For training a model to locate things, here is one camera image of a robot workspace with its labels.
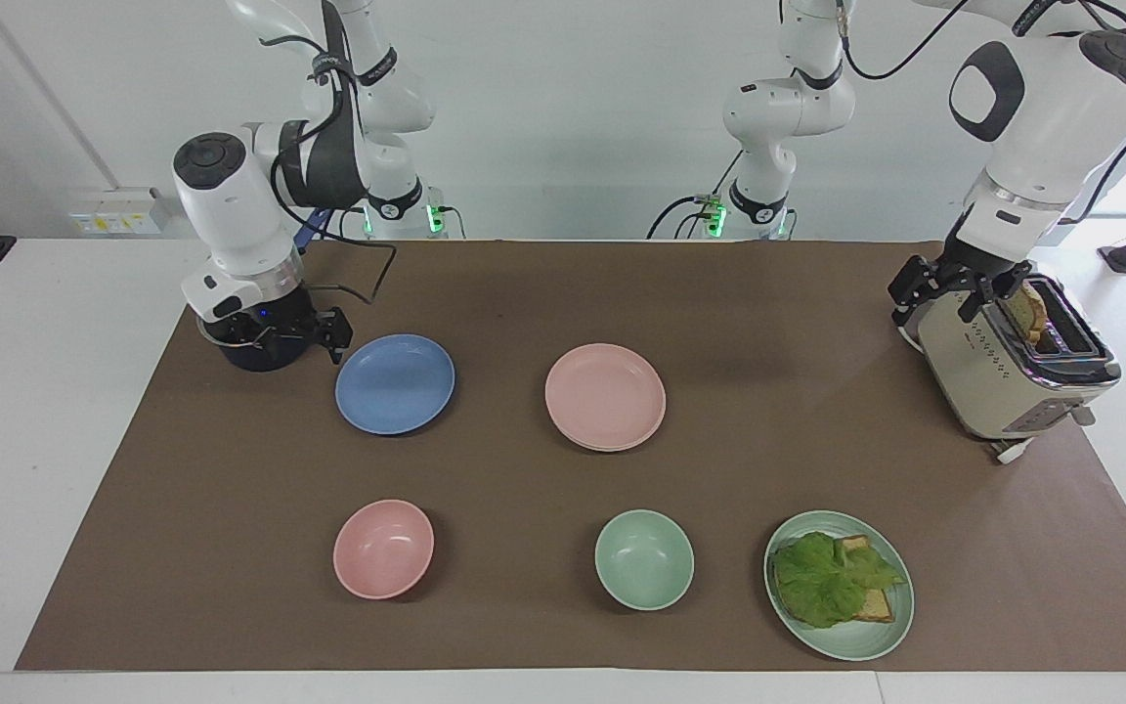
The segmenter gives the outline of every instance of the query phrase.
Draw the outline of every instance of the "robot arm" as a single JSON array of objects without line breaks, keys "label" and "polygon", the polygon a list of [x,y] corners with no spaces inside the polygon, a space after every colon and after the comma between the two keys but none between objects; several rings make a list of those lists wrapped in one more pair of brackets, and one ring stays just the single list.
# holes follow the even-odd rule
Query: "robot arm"
[{"label": "robot arm", "polygon": [[[965,321],[1015,294],[1031,269],[1022,259],[1126,137],[1126,32],[1090,30],[1091,18],[1078,3],[1038,1],[1024,11],[1024,0],[974,5],[967,9],[1011,23],[1016,33],[977,48],[951,87],[955,122],[993,152],[941,257],[913,257],[890,285],[899,326],[951,291],[969,293],[958,311]],[[1046,24],[1028,21],[1037,9]],[[1066,10],[1078,12],[1073,30],[1018,36],[1063,26]]]},{"label": "robot arm", "polygon": [[[844,0],[854,9],[856,0]],[[724,195],[725,232],[769,238],[785,219],[796,155],[788,137],[840,130],[855,114],[855,89],[843,75],[839,0],[779,0],[781,52],[789,78],[741,86],[724,106],[724,126],[744,152],[738,178]]]},{"label": "robot arm", "polygon": [[349,74],[331,86],[339,101],[334,123],[312,140],[298,144],[307,121],[245,125],[242,136],[263,171],[276,178],[283,199],[347,210],[367,197],[372,205],[367,223],[375,237],[441,235],[430,208],[439,204],[440,195],[419,178],[411,151],[399,136],[428,130],[437,110],[426,96],[423,79],[399,62],[396,50],[385,39],[375,21],[374,0],[225,3],[262,43],[301,37],[285,46],[314,63],[318,50],[310,41]]}]

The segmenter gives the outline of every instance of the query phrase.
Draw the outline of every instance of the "cable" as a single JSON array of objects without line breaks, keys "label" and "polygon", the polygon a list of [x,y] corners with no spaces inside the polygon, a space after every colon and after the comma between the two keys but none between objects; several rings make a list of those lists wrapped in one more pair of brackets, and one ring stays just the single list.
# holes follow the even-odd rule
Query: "cable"
[{"label": "cable", "polygon": [[[358,95],[354,92],[352,81],[349,79],[347,74],[345,74],[345,71],[340,71],[339,69],[336,68],[331,70],[332,72],[334,72],[334,74],[337,74],[337,80],[332,81],[331,83],[332,109],[330,110],[330,114],[327,117],[324,117],[324,121],[321,121],[321,124],[315,125],[312,130],[307,130],[307,132],[298,134],[297,137],[291,140],[289,145],[287,145],[285,149],[282,149],[280,152],[277,152],[277,157],[272,158],[271,167],[268,169],[268,186],[271,187],[271,195],[274,195],[277,198],[277,205],[280,205],[280,210],[285,211],[285,214],[289,215],[289,217],[293,219],[294,222],[298,223],[301,226],[310,229],[310,231],[321,237],[321,240],[325,240],[325,238],[328,238],[328,240],[342,241],[345,244],[352,244],[356,247],[367,247],[372,249],[388,249],[388,259],[385,259],[384,267],[381,268],[381,276],[376,277],[376,284],[372,288],[372,294],[364,295],[361,293],[357,293],[357,297],[359,300],[363,300],[364,303],[369,304],[370,306],[372,303],[375,303],[376,295],[379,295],[381,285],[384,284],[385,277],[388,275],[388,269],[393,267],[394,259],[397,259],[397,247],[395,247],[394,244],[384,243],[384,241],[348,240],[348,238],[345,237],[345,233],[332,234],[332,232],[328,231],[328,229],[325,228],[313,226],[313,224],[310,224],[306,220],[301,219],[298,214],[294,213],[294,210],[291,210],[289,204],[286,204],[285,198],[282,197],[280,188],[277,185],[277,172],[278,170],[280,170],[282,155],[285,154],[285,152],[289,152],[291,149],[301,146],[301,144],[306,143],[310,139],[315,137],[316,134],[321,133],[323,130],[327,130],[328,126],[334,123],[341,115],[341,104],[343,104],[343,100],[341,100],[341,93],[339,87],[341,89],[350,90],[350,97],[352,98],[354,106],[356,106],[356,110],[358,110],[359,98]],[[341,228],[345,226],[345,215],[347,215],[347,213],[349,213],[350,211],[352,211],[352,208],[343,210],[343,213],[341,213],[341,217],[338,220],[339,232],[341,232]]]},{"label": "cable", "polygon": [[[689,220],[692,220],[692,223],[696,226],[698,224],[698,220],[701,220],[701,219],[703,219],[703,215],[700,215],[700,214],[685,215],[685,219],[680,220],[680,224],[678,224],[678,226],[676,226],[676,234],[671,235],[671,239],[672,240],[679,240],[679,238],[680,238],[680,231],[682,231],[682,229],[685,229],[685,223],[689,222]],[[689,237],[692,237],[692,228],[689,228]]]},{"label": "cable", "polygon": [[785,213],[785,219],[788,219],[789,215],[794,215],[794,224],[789,226],[789,235],[785,238],[785,241],[794,240],[794,232],[796,231],[796,219],[798,219],[798,214],[796,214],[796,211],[794,208],[789,208],[789,212]]},{"label": "cable", "polygon": [[[724,169],[723,176],[720,177],[720,180],[716,180],[715,187],[711,189],[711,196],[718,196],[720,195],[720,188],[723,188],[723,182],[725,180],[729,180],[729,175],[732,173],[732,170],[734,168],[738,168],[738,161],[741,160],[742,155],[745,155],[745,150],[744,149],[741,149],[741,151],[738,151],[738,155],[732,158],[732,163],[729,164],[727,169]],[[701,220],[700,215],[706,214],[706,210],[707,210],[706,205],[703,205],[703,206],[700,206],[700,208],[698,208],[698,219],[692,221],[692,224],[689,226],[689,234],[685,238],[685,240],[692,240],[692,230],[694,230],[694,228],[698,226],[698,222],[700,222],[700,220]]]},{"label": "cable", "polygon": [[339,116],[341,116],[341,97],[340,97],[340,91],[338,90],[339,83],[345,84],[345,78],[332,81],[331,86],[332,109],[330,110],[330,114],[327,117],[324,117],[324,119],[321,121],[321,124],[318,124],[312,130],[307,130],[307,132],[300,133],[297,137],[292,139],[289,145],[287,145],[285,149],[280,149],[280,151],[277,152],[277,155],[272,158],[271,167],[268,169],[268,186],[271,187],[271,195],[274,195],[277,198],[277,205],[280,205],[280,210],[285,211],[285,214],[289,215],[291,219],[294,219],[294,222],[298,223],[301,226],[310,229],[310,231],[314,232],[315,234],[321,235],[321,240],[325,235],[331,235],[331,233],[325,231],[325,229],[313,226],[312,223],[309,223],[306,220],[301,219],[298,214],[294,213],[294,210],[291,210],[289,204],[285,203],[285,197],[280,195],[280,187],[277,185],[277,172],[278,170],[280,170],[280,158],[282,155],[285,155],[285,152],[289,152],[291,149],[296,149],[301,146],[301,144],[304,144],[309,139],[315,137],[316,134],[321,133],[323,130],[327,130],[328,126],[334,123]]},{"label": "cable", "polygon": [[[1111,3],[1105,3],[1103,0],[1078,0],[1079,3],[1085,8],[1085,11],[1091,15],[1093,21],[1098,23],[1099,27],[1107,28],[1109,32],[1123,32],[1126,34],[1126,12],[1116,8]],[[1111,26],[1106,19],[1101,18],[1098,10],[1094,8],[1100,8],[1102,11],[1112,15],[1112,17],[1120,19],[1124,27]]]},{"label": "cable", "polygon": [[309,39],[307,36],[301,36],[297,34],[287,34],[285,36],[278,36],[276,39],[260,39],[259,44],[263,46],[277,46],[278,44],[291,43],[291,41],[298,41],[301,44],[309,45],[311,48],[315,50],[319,54],[327,54],[325,48],[316,44],[314,39]]},{"label": "cable", "polygon": [[971,0],[959,0],[959,3],[955,5],[955,8],[953,8],[953,10],[950,10],[950,12],[948,12],[941,21],[937,23],[937,26],[932,28],[932,32],[929,32],[929,35],[923,37],[920,45],[915,46],[913,52],[911,52],[906,59],[902,59],[902,63],[899,63],[899,65],[893,66],[888,71],[882,72],[882,74],[870,74],[869,72],[859,69],[858,63],[855,63],[854,54],[849,53],[848,14],[846,14],[844,3],[842,3],[841,0],[837,0],[837,8],[841,10],[841,17],[844,18],[841,20],[841,47],[846,50],[846,60],[849,62],[849,68],[854,69],[856,74],[861,75],[867,80],[885,80],[894,74],[897,74],[899,71],[902,71],[902,69],[906,68],[909,63],[913,62],[913,60],[920,55],[920,52],[923,52],[926,46],[929,45],[939,33],[941,33],[942,28],[945,28],[947,24],[950,24],[950,19],[957,17],[958,12],[962,12],[962,9],[964,9],[964,6],[967,3],[971,3]]},{"label": "cable", "polygon": [[1098,199],[1100,195],[1102,195],[1102,189],[1107,187],[1107,181],[1109,180],[1109,177],[1111,177],[1111,175],[1115,173],[1115,169],[1117,169],[1118,163],[1123,161],[1123,157],[1126,157],[1126,144],[1123,146],[1123,149],[1120,149],[1120,151],[1118,151],[1118,154],[1115,155],[1115,159],[1111,160],[1111,166],[1109,166],[1107,172],[1102,175],[1102,179],[1098,181],[1098,188],[1093,189],[1093,196],[1090,197],[1089,204],[1085,205],[1085,212],[1081,213],[1074,219],[1058,220],[1060,226],[1078,226],[1078,224],[1082,223],[1083,220],[1089,219],[1089,215],[1091,215],[1093,212],[1093,206],[1098,204]]},{"label": "cable", "polygon": [[679,208],[680,205],[692,204],[694,200],[696,200],[696,197],[694,196],[680,197],[680,199],[673,202],[673,204],[667,206],[667,208],[663,208],[663,212],[658,214],[658,219],[654,219],[654,224],[652,224],[652,226],[649,226],[649,232],[647,234],[645,234],[645,240],[653,240],[654,231],[658,229],[658,226],[662,224],[663,220],[667,220],[667,215],[670,215],[671,211]]},{"label": "cable", "polygon": [[373,304],[373,303],[376,302],[376,295],[381,294],[381,285],[384,284],[385,277],[388,275],[388,269],[394,266],[394,259],[397,259],[397,246],[390,244],[387,241],[358,241],[358,240],[349,240],[349,238],[345,237],[345,217],[347,217],[348,214],[355,213],[355,212],[357,212],[357,213],[364,213],[364,210],[363,208],[348,208],[348,210],[341,211],[341,217],[337,219],[337,231],[338,231],[338,234],[332,234],[332,233],[327,233],[327,234],[332,240],[342,241],[345,244],[352,244],[352,246],[356,246],[356,247],[367,247],[369,249],[387,249],[388,250],[388,259],[385,259],[384,266],[381,267],[381,276],[376,277],[376,284],[372,286],[372,295],[367,295],[367,297],[364,297],[364,295],[361,293],[355,293],[352,289],[349,292],[349,293],[354,293],[354,295],[357,295],[357,297],[359,300],[363,300],[364,303],[366,303],[368,306],[370,306],[370,304]]},{"label": "cable", "polygon": [[457,210],[453,205],[443,205],[437,211],[438,211],[438,213],[454,213],[459,219],[459,234],[463,237],[464,240],[466,240],[466,238],[468,238],[468,228],[466,228],[464,225],[464,223],[463,223],[463,213],[461,213],[459,210]]},{"label": "cable", "polygon": [[370,300],[367,298],[366,295],[358,293],[358,291],[350,288],[350,286],[348,285],[340,285],[340,284],[309,285],[307,291],[340,291],[340,293],[349,293],[350,295],[354,295],[354,297],[363,300],[363,302],[366,303],[368,306],[372,306],[373,303]]},{"label": "cable", "polygon": [[[350,35],[345,30],[345,23],[341,23],[341,44],[345,45],[345,57],[348,62],[350,60]],[[364,134],[367,131],[363,130],[363,108],[359,107],[359,81],[357,77],[347,75],[350,79],[350,98],[354,101],[354,121],[359,125],[359,134]]]}]

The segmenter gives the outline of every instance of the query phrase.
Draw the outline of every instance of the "green bowl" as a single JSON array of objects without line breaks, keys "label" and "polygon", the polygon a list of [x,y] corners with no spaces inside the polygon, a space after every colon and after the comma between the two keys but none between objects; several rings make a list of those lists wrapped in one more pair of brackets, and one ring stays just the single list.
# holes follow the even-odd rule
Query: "green bowl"
[{"label": "green bowl", "polygon": [[607,592],[638,612],[667,609],[692,582],[689,537],[671,518],[644,508],[604,526],[593,561]]},{"label": "green bowl", "polygon": [[[888,604],[893,607],[894,621],[892,624],[849,621],[832,627],[816,629],[789,615],[776,588],[776,576],[770,562],[772,562],[772,555],[777,550],[814,531],[832,537],[864,534],[870,538],[872,549],[879,552],[879,556],[884,558],[902,574],[906,583],[893,585],[892,588],[885,590]],[[906,638],[906,633],[911,630],[911,621],[915,618],[915,588],[911,585],[911,573],[906,571],[906,562],[902,561],[897,550],[893,550],[888,540],[885,540],[884,535],[869,525],[859,522],[854,516],[835,511],[799,514],[778,527],[772,534],[772,540],[767,544],[767,552],[763,555],[763,582],[767,585],[767,596],[772,600],[776,614],[781,621],[785,621],[790,633],[804,644],[830,656],[830,658],[849,660],[852,663],[887,656],[890,651],[902,643],[902,639]]]}]

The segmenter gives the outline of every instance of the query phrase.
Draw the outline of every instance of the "pink bowl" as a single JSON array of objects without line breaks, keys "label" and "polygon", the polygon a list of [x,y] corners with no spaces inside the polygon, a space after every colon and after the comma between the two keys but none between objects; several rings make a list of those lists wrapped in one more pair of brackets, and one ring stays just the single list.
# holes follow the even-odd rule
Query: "pink bowl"
[{"label": "pink bowl", "polygon": [[406,500],[359,508],[332,545],[341,587],[363,598],[393,598],[415,587],[434,561],[434,525]]},{"label": "pink bowl", "polygon": [[546,375],[545,407],[569,440],[619,452],[654,435],[667,412],[667,391],[632,349],[586,345],[560,357]]}]

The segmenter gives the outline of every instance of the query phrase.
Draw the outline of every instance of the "bread slice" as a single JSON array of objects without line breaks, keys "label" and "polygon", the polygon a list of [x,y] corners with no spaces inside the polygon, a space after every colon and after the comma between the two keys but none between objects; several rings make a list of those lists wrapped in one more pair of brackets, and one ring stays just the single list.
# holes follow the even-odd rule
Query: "bread slice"
[{"label": "bread slice", "polygon": [[1007,311],[1015,318],[1016,329],[1029,345],[1035,347],[1040,342],[1040,336],[1045,335],[1046,324],[1049,322],[1049,312],[1045,308],[1045,300],[1027,282],[1016,291],[1015,295],[1006,303]]},{"label": "bread slice", "polygon": [[[866,535],[850,535],[839,538],[841,550],[850,552],[858,547],[870,547],[872,541]],[[863,608],[855,614],[856,621],[866,621],[870,624],[893,623],[893,607],[888,604],[888,596],[884,589],[867,589],[863,594]]]}]

